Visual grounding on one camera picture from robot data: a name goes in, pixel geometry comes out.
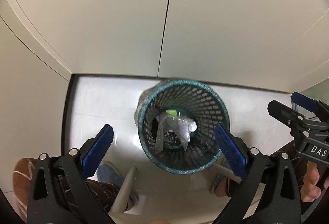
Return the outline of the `person's right hand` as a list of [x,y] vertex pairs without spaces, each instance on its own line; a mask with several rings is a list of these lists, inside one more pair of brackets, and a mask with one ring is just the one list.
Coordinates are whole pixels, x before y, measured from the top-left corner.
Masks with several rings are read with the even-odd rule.
[[320,173],[316,163],[308,161],[306,174],[303,178],[303,186],[301,188],[301,200],[303,202],[313,202],[318,199],[322,193],[320,187],[316,184],[320,180]]

